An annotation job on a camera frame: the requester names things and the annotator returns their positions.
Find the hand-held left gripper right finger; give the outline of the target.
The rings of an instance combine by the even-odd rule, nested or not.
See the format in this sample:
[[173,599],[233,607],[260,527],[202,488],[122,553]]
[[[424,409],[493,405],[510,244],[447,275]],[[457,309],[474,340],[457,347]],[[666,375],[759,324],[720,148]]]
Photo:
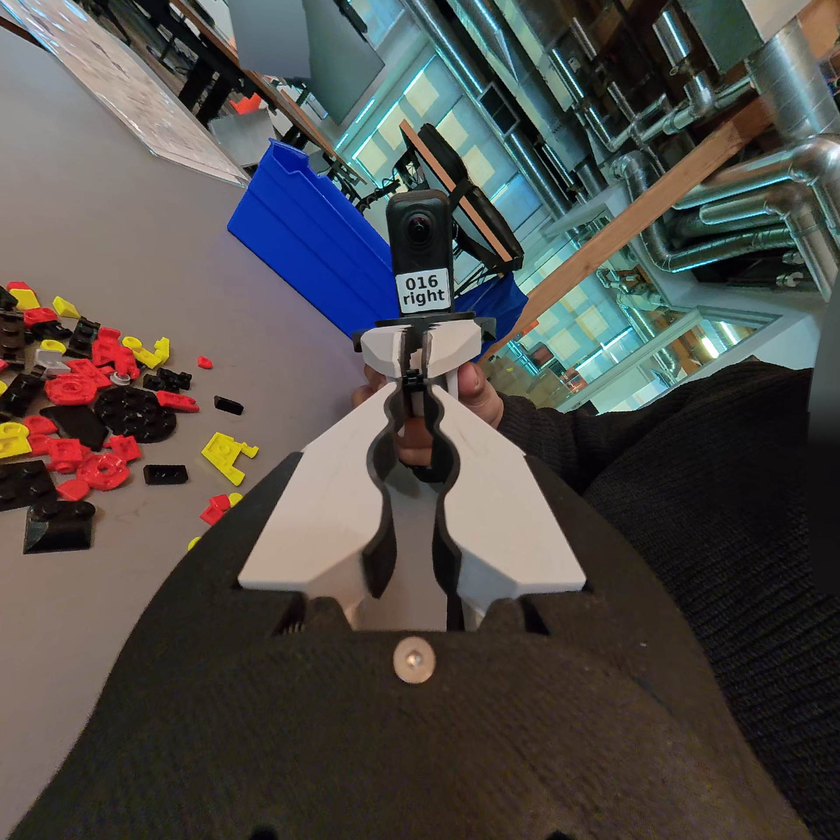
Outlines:
[[467,624],[522,595],[579,592],[585,573],[520,448],[439,385],[424,394],[434,435],[433,566]]

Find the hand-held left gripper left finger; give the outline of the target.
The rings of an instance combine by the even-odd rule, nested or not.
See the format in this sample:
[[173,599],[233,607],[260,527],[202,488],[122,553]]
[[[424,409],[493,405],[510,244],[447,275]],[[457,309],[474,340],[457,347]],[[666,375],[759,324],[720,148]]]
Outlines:
[[380,598],[396,566],[386,478],[404,394],[391,382],[304,448],[238,576],[246,589],[328,596],[342,609]]

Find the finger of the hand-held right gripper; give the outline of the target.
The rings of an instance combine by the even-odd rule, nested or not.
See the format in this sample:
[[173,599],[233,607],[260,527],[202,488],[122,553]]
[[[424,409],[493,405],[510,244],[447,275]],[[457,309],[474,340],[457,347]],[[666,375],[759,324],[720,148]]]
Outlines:
[[361,334],[364,362],[391,382],[400,381],[410,369],[411,327],[378,327]]
[[477,322],[436,322],[423,337],[423,372],[432,383],[444,382],[448,394],[459,397],[458,371],[480,355]]

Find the pile of mixed lego pieces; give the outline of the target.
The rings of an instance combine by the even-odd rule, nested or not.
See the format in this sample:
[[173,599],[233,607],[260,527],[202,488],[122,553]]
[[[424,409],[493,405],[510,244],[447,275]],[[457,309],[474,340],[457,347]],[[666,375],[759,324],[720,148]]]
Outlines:
[[89,496],[129,483],[143,446],[199,412],[192,375],[165,368],[169,339],[147,350],[22,281],[2,287],[1,328],[2,513],[25,512],[24,555],[89,550]]

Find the person's right forearm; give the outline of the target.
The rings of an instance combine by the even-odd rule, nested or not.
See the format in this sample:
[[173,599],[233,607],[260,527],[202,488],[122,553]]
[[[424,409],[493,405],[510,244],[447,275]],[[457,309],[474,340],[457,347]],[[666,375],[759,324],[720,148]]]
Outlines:
[[732,364],[630,412],[589,415],[501,395],[498,431],[582,493],[625,458],[641,477],[659,460],[699,466],[804,434],[813,369],[760,360]]

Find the yellow lego wedge plate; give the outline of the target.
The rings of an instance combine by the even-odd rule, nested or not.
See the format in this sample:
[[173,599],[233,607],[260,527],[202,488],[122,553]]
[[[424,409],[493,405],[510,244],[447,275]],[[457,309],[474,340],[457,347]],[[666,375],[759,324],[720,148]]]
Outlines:
[[245,480],[245,473],[235,466],[237,457],[245,455],[253,458],[258,452],[258,446],[240,443],[232,436],[215,432],[203,447],[201,454],[235,487],[239,487]]

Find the person's right hand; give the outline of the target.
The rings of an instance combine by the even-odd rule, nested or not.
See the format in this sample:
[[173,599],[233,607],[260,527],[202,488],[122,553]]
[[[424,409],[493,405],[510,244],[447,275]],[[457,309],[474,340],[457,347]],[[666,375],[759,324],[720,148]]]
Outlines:
[[[386,384],[386,377],[374,371],[368,364],[364,366],[364,375],[366,383],[354,389],[351,395],[353,408],[361,405]],[[493,385],[487,381],[484,372],[472,361],[458,368],[458,399],[473,414],[498,429],[503,414],[503,402]]]

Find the black background desk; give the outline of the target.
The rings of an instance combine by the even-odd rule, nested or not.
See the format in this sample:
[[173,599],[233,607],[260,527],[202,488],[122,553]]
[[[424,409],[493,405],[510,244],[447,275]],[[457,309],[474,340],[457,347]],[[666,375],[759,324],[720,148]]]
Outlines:
[[395,170],[410,190],[435,190],[447,197],[459,250],[493,274],[519,270],[524,250],[517,237],[435,126],[426,123],[415,131],[403,120],[400,131],[406,152]]

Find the blue plastic bin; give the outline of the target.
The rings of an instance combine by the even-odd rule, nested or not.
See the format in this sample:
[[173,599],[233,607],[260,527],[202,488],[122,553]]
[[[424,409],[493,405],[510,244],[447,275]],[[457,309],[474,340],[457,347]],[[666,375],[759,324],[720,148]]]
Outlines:
[[389,245],[288,144],[269,142],[227,230],[349,337],[402,316]]

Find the dark grey monitor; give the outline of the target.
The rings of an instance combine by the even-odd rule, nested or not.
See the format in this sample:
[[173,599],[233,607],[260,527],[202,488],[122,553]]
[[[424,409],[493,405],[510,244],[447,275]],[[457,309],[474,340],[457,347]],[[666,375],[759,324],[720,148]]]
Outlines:
[[362,17],[347,1],[304,1],[308,27],[308,89],[340,124],[384,67],[365,34]]

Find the grey board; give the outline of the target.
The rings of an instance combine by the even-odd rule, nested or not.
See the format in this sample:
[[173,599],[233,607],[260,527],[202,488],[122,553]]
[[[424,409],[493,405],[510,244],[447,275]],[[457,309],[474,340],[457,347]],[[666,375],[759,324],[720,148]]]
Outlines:
[[259,164],[277,138],[268,110],[220,116],[208,123],[216,142],[242,168]]

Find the wooden ceiling beam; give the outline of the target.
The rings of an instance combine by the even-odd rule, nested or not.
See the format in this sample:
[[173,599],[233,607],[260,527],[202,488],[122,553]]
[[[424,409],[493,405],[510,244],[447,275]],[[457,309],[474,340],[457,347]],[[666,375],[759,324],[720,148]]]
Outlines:
[[528,302],[514,327],[490,346],[481,358],[489,358],[514,339],[772,123],[762,98],[756,98],[719,126],[672,170],[614,217],[609,225],[545,277],[529,293]]

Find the clear plastic bag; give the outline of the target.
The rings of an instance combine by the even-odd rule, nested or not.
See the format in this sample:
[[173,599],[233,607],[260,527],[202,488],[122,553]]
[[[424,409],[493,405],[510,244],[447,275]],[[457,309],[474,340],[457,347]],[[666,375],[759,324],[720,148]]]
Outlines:
[[244,186],[246,175],[140,58],[68,1],[5,9],[156,156]]

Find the silver ventilation ducts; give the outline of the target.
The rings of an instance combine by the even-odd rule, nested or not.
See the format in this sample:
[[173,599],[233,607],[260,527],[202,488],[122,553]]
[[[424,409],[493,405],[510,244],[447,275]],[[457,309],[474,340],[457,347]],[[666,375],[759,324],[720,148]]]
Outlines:
[[699,248],[671,251],[659,230],[664,215],[635,238],[642,239],[661,270],[672,274],[778,249],[790,241],[823,299],[830,300],[838,272],[838,108],[798,16],[750,55],[727,65],[693,18],[694,4],[665,2],[653,30],[672,73],[686,79],[684,101],[671,108],[664,91],[636,109],[622,87],[624,74],[605,63],[605,44],[597,45],[590,29],[562,2],[512,2],[534,48],[512,26],[502,2],[446,4],[482,49],[503,90],[539,125],[544,138],[553,130],[558,143],[566,143],[556,155],[582,150],[574,129],[579,123],[595,142],[594,151],[616,154],[632,143],[639,155],[626,154],[617,163],[652,164],[648,147],[659,136],[677,135],[753,91],[754,99],[762,98],[772,125],[664,215],[732,196],[752,197],[769,187],[793,200],[761,206],[783,219],[781,231],[774,232],[780,243],[772,240],[767,227],[744,228],[734,236],[707,239]]

